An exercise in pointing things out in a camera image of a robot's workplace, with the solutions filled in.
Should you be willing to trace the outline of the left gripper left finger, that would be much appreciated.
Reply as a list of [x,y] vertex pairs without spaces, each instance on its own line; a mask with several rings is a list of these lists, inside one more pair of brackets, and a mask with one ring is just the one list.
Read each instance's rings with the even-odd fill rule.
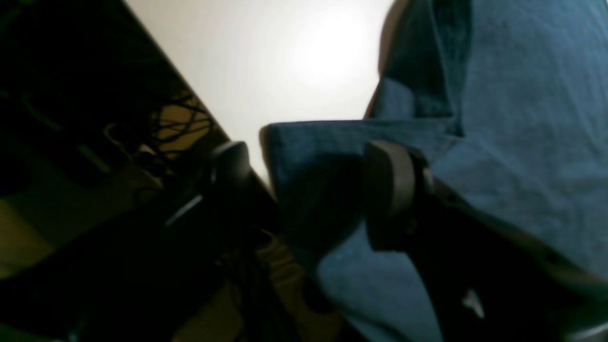
[[223,275],[267,294],[254,184],[246,143],[224,143],[144,207],[2,280],[1,322],[66,342],[169,342]]

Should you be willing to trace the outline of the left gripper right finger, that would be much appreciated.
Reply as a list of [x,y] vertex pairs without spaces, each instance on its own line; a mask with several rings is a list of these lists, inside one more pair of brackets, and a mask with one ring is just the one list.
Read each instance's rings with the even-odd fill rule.
[[366,143],[363,199],[371,247],[410,258],[446,342],[607,340],[607,282],[468,204],[421,152]]

